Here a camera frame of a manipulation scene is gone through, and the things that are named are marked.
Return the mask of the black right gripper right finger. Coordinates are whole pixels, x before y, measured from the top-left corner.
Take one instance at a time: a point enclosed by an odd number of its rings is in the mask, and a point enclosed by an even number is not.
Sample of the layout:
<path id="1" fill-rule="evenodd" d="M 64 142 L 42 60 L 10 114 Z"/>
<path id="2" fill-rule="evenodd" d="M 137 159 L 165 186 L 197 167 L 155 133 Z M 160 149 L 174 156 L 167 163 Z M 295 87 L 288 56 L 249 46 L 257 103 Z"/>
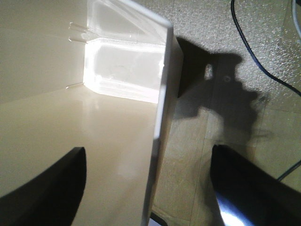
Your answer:
<path id="1" fill-rule="evenodd" d="M 301 193 L 225 145 L 212 148 L 210 178 L 226 226 L 299 226 Z"/>

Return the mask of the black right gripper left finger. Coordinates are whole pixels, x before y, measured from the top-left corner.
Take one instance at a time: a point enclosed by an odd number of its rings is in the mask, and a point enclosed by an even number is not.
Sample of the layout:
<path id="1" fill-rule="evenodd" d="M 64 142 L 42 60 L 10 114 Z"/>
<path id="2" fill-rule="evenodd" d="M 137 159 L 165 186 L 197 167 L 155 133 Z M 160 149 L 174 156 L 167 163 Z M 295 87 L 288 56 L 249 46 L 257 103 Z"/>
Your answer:
<path id="1" fill-rule="evenodd" d="M 87 179 L 86 150 L 75 147 L 44 172 L 0 199 L 2 226 L 70 226 Z"/>

